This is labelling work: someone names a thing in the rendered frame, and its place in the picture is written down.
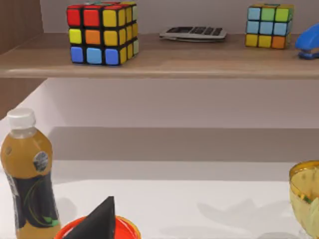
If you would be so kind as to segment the wooden open shelf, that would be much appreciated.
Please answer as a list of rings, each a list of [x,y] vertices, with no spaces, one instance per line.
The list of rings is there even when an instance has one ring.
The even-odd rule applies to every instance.
[[[159,111],[151,102],[157,80],[190,80],[207,86],[182,100],[200,118],[234,118],[239,123],[269,127],[319,127],[319,60],[302,60],[296,50],[245,47],[242,35],[223,43],[177,43],[141,35],[140,51],[120,67],[72,64],[65,33],[44,33],[0,55],[0,115],[17,105],[44,80],[141,80],[135,94],[145,95],[144,107]]]

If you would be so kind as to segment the large puzzle cube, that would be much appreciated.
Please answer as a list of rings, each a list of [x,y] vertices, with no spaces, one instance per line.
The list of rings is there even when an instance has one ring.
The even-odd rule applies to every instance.
[[[66,9],[75,64],[120,66],[139,53],[135,1],[97,1]]]

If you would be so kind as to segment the orange juice bottle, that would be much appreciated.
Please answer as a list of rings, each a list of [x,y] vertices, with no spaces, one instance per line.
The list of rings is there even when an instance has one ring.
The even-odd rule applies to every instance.
[[[32,109],[7,113],[9,133],[1,145],[1,164],[14,208],[17,239],[54,239],[61,228],[55,203],[50,140],[35,126]]]

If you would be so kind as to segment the gold trophy cup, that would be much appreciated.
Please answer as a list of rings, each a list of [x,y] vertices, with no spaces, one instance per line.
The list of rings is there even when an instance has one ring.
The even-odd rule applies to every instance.
[[[319,160],[300,162],[289,170],[290,203],[305,239],[319,239]]]

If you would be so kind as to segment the grey calculator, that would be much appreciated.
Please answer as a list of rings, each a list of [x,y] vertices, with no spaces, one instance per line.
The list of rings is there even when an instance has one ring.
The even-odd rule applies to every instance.
[[[225,40],[227,32],[221,27],[171,27],[159,34],[160,39],[185,42],[217,42]]]

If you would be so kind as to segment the small puzzle cube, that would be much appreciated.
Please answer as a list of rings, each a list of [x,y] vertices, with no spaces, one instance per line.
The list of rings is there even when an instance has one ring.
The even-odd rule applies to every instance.
[[[291,41],[295,6],[257,3],[248,7],[245,46],[285,49]]]

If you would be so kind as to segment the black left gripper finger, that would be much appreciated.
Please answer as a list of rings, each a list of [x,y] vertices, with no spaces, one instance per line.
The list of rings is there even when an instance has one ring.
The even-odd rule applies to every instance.
[[[75,226],[65,239],[114,239],[114,237],[115,202],[114,196],[109,196]]]

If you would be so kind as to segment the red and orange round lid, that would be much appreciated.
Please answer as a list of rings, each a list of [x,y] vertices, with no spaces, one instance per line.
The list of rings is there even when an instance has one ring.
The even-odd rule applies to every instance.
[[[64,227],[56,234],[54,239],[66,239],[66,235],[77,225],[79,225],[86,216],[75,219]],[[116,216],[116,225],[115,225],[115,238],[114,239],[142,239],[139,229],[134,223],[130,220]]]

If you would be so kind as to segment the blue stapler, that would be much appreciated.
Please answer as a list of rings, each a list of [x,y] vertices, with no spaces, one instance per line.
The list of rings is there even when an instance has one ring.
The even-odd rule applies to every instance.
[[[299,50],[298,57],[301,59],[312,60],[319,58],[319,23],[316,23],[305,30],[296,40],[295,48]]]

